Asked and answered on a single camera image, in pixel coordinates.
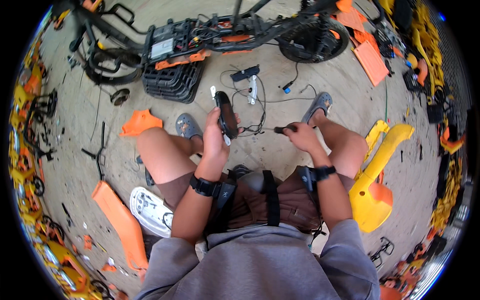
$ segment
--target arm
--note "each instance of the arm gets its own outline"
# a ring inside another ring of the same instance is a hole
[[[213,182],[220,180],[230,153],[230,147],[225,144],[223,133],[218,126],[219,117],[219,108],[214,108],[207,116],[203,136],[204,155],[195,171],[196,178]],[[237,124],[240,123],[238,114],[235,114],[235,117]],[[189,187],[173,214],[171,237],[182,238],[195,245],[207,224],[212,200],[212,197],[202,196]]]
[[[292,143],[298,149],[310,154],[316,168],[331,167],[332,163],[318,141],[313,128],[305,123],[295,122],[292,124],[297,127],[297,132],[284,129],[284,134],[290,138]],[[340,221],[353,218],[348,193],[337,174],[331,174],[327,179],[317,182],[317,190],[322,216],[330,230]]]

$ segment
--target kickstand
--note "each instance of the kickstand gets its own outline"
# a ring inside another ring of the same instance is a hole
[[[102,173],[102,170],[100,170],[100,156],[102,155],[102,150],[105,148],[103,145],[104,135],[105,135],[105,122],[102,122],[102,142],[100,145],[100,150],[96,154],[93,154],[82,148],[83,153],[87,154],[88,156],[90,156],[92,159],[95,160],[96,168],[98,170],[98,175],[100,176],[100,180],[103,180],[103,173]]]

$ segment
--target person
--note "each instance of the person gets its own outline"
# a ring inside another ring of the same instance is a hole
[[[188,114],[177,119],[180,136],[162,128],[142,132],[138,150],[174,215],[171,237],[152,247],[135,299],[379,299],[376,269],[363,249],[347,193],[368,147],[363,137],[326,117],[332,103],[328,93],[319,94],[302,122],[292,123],[296,132],[283,133],[310,154],[316,168],[334,166],[336,172],[318,181],[317,193],[311,194],[294,172],[274,189],[277,212],[270,210],[269,195],[249,187],[242,180],[247,175],[240,177],[227,228],[206,236],[208,252],[201,261],[195,244],[219,209],[216,199],[197,193],[190,180],[193,175],[194,181],[210,182],[230,177],[222,173],[229,147],[217,124],[220,110],[208,114],[204,133]],[[189,159],[194,154],[202,156],[198,165]],[[269,212],[279,215],[277,224]],[[322,220],[330,235],[315,255],[308,244]]]

